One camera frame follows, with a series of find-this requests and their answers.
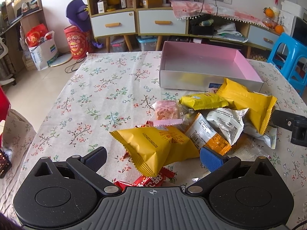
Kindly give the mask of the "pink floral cloth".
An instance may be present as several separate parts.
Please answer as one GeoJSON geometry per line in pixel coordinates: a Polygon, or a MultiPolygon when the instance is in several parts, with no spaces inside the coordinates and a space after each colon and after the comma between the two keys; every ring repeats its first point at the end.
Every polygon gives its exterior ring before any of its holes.
{"type": "Polygon", "coordinates": [[[177,19],[196,18],[204,14],[209,14],[212,16],[228,18],[234,21],[254,24],[265,28],[266,30],[269,29],[260,19],[247,14],[246,12],[240,12],[236,9],[219,6],[212,3],[200,3],[193,1],[171,0],[170,3],[177,19]]]}

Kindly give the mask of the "pink silver storage box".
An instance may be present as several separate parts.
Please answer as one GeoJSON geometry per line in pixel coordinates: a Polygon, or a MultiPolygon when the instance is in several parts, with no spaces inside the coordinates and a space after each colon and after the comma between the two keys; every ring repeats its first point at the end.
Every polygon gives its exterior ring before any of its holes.
{"type": "Polygon", "coordinates": [[[163,45],[159,83],[164,89],[207,91],[225,78],[259,92],[263,81],[247,59],[234,48],[166,41],[163,45]]]}

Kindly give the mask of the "purple plush toy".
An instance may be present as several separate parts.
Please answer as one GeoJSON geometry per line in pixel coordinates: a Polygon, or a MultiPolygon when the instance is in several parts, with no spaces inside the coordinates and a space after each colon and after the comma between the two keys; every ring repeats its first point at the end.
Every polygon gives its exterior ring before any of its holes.
{"type": "Polygon", "coordinates": [[[88,5],[83,0],[72,0],[66,7],[66,18],[70,25],[75,25],[86,33],[88,39],[88,50],[91,53],[92,48],[102,49],[103,43],[93,38],[92,25],[88,11],[88,5]]]}

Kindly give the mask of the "pink clear cookie pack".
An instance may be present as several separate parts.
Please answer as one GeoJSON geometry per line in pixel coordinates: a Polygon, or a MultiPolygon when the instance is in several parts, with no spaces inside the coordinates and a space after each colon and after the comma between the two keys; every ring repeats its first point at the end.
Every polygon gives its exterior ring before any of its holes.
{"type": "Polygon", "coordinates": [[[153,104],[154,120],[180,119],[182,110],[176,100],[161,100],[153,104]]]}

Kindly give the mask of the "yellow snack packet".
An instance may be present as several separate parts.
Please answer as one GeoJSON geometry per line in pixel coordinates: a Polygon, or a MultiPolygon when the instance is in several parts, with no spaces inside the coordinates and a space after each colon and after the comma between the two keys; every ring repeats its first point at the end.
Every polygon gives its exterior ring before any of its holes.
{"type": "Polygon", "coordinates": [[[185,95],[180,98],[179,103],[195,111],[224,108],[229,105],[227,100],[212,93],[185,95]]]}

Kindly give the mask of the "red snack bag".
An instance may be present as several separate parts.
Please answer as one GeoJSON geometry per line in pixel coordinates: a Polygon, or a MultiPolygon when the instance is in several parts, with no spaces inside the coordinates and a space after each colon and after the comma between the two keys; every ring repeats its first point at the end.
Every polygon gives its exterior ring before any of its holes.
{"type": "Polygon", "coordinates": [[[167,168],[162,168],[156,177],[141,175],[132,184],[123,181],[115,181],[114,185],[118,186],[122,191],[124,191],[126,187],[160,187],[167,180],[174,178],[174,176],[174,172],[167,168]]]}

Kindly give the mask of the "white orange snack packet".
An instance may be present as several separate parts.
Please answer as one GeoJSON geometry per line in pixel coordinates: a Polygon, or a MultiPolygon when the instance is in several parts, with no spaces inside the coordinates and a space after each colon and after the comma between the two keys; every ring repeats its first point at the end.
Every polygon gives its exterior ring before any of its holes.
{"type": "Polygon", "coordinates": [[[210,126],[200,113],[196,115],[185,135],[192,140],[198,151],[202,147],[208,147],[220,155],[225,155],[231,149],[231,145],[210,126]]]}

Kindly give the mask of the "black microwave oven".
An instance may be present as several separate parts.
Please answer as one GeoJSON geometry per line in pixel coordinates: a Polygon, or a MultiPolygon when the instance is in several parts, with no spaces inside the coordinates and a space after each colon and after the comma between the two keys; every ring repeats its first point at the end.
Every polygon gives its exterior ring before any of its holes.
{"type": "Polygon", "coordinates": [[[307,45],[307,24],[304,20],[295,16],[291,36],[303,45],[307,45]]]}

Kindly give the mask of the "white printed snack bag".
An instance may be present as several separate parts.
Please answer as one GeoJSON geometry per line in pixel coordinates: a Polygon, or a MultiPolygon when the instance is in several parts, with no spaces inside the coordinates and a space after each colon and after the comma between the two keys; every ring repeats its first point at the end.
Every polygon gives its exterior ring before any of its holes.
{"type": "Polygon", "coordinates": [[[219,128],[225,140],[233,146],[243,132],[243,118],[248,111],[248,108],[243,110],[216,108],[207,114],[206,120],[211,123],[214,128],[219,128]]]}

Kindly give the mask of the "large yellow snack bag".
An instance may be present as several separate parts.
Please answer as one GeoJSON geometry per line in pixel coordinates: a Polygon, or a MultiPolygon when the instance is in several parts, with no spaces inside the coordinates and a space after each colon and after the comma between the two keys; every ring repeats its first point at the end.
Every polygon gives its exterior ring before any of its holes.
{"type": "Polygon", "coordinates": [[[129,153],[135,168],[147,177],[156,177],[171,163],[199,157],[192,140],[174,126],[122,129],[110,134],[129,153]]]}

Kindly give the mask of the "blue plastic stool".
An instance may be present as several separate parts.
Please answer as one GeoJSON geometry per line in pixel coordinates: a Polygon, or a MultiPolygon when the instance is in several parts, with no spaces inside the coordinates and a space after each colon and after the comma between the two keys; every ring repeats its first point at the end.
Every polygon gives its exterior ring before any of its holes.
{"type": "Polygon", "coordinates": [[[275,42],[267,59],[268,63],[275,65],[277,69],[279,69],[282,76],[293,86],[300,96],[303,95],[306,88],[306,74],[301,76],[300,73],[296,71],[297,64],[301,58],[306,59],[306,46],[288,34],[282,33],[275,42]],[[285,61],[276,59],[281,44],[284,44],[288,49],[285,61]]]}

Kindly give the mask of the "oranges in bowl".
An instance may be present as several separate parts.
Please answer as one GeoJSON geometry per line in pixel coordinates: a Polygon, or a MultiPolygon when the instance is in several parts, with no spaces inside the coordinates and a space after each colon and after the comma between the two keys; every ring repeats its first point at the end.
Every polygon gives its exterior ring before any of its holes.
{"type": "Polygon", "coordinates": [[[277,23],[278,14],[270,7],[263,9],[265,17],[262,19],[262,23],[269,29],[274,30],[277,34],[284,33],[284,27],[277,23]]]}

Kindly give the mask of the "red gift bag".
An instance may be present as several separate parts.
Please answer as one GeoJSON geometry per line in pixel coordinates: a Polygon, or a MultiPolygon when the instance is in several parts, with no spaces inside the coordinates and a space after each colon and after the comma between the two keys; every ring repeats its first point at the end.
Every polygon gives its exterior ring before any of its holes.
{"type": "Polygon", "coordinates": [[[47,29],[45,24],[41,23],[28,31],[25,41],[28,47],[36,47],[52,38],[53,33],[47,29]]]}

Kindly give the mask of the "yellow crimped snack bag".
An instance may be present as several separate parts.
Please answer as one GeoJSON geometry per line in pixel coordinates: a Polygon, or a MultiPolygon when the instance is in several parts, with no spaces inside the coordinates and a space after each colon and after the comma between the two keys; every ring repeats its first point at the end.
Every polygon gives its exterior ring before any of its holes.
{"type": "Polygon", "coordinates": [[[259,134],[263,135],[268,127],[273,107],[277,102],[275,96],[250,92],[247,87],[225,78],[217,95],[224,98],[233,110],[248,109],[247,119],[259,134]]]}

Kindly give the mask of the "wooden drawer cabinet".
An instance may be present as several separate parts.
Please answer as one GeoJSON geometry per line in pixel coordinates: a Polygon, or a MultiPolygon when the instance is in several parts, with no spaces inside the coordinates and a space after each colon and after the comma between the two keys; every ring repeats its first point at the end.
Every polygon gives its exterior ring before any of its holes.
{"type": "MultiPolygon", "coordinates": [[[[172,7],[146,8],[142,5],[142,0],[133,0],[131,8],[119,8],[110,12],[98,12],[98,0],[87,0],[88,11],[92,25],[93,37],[95,39],[104,38],[107,44],[115,36],[123,36],[128,49],[131,49],[129,36],[156,36],[158,42],[162,42],[163,36],[191,36],[202,37],[206,35],[192,32],[190,22],[196,18],[177,19],[172,7]]],[[[268,49],[268,44],[278,34],[272,30],[260,26],[228,18],[217,17],[222,22],[233,22],[236,29],[243,34],[248,41],[245,45],[248,48],[268,49]]]]}

